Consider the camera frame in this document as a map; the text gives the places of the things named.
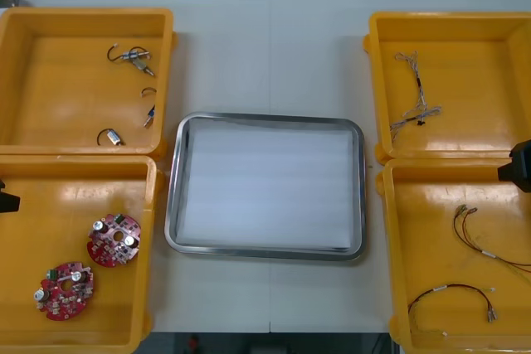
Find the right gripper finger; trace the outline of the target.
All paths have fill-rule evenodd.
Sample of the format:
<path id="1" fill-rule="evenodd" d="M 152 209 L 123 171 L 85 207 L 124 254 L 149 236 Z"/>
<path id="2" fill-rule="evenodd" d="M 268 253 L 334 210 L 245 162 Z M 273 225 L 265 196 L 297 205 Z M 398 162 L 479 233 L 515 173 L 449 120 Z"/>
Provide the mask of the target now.
<path id="1" fill-rule="evenodd" d="M 510 151 L 509 157 L 512 160 L 529 160 L 531 154 L 531 140 L 516 144 Z"/>
<path id="2" fill-rule="evenodd" d="M 525 158 L 512 158 L 497 170 L 500 182 L 512 182 L 522 192 L 530 193 L 530 162 Z"/>

